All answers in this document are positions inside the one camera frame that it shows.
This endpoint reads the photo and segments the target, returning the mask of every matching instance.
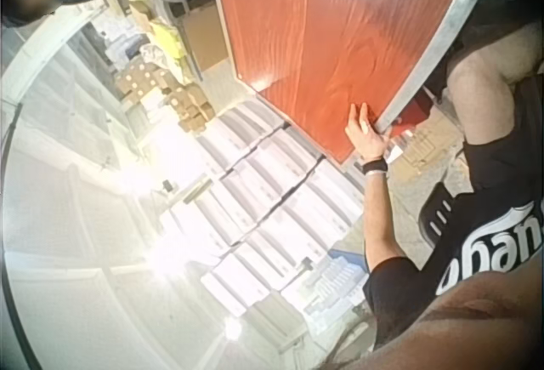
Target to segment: wristwatch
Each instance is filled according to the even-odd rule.
[[[363,164],[363,175],[368,176],[375,173],[387,173],[389,170],[388,164],[383,157]]]

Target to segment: knee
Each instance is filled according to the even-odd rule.
[[[466,83],[471,78],[489,75],[491,71],[494,71],[492,65],[485,61],[479,50],[458,55],[448,64],[448,89],[455,89],[456,84]]]

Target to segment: black watch strap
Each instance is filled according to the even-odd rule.
[[[367,175],[368,173],[373,171],[387,173],[388,169],[388,164],[385,162],[385,159],[383,157],[381,159],[373,160],[371,162],[363,164],[364,175]]]

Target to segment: wooden door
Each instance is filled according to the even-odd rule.
[[[349,103],[379,116],[452,0],[221,0],[238,77],[337,161]]]

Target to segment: skin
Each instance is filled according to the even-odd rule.
[[[462,282],[396,340],[344,368],[523,370],[542,346],[541,313],[539,253],[509,274],[486,272]]]
[[[487,144],[512,132],[511,84],[536,71],[541,60],[542,24],[536,22],[454,61],[448,89],[468,143]],[[358,115],[352,105],[346,127],[365,162],[382,157],[388,143],[387,135],[371,127],[367,112],[363,105]],[[373,270],[404,253],[394,238],[385,175],[365,179],[365,252]],[[542,272],[541,249],[515,271],[468,278],[436,298],[397,339],[336,368],[524,370],[542,352]]]

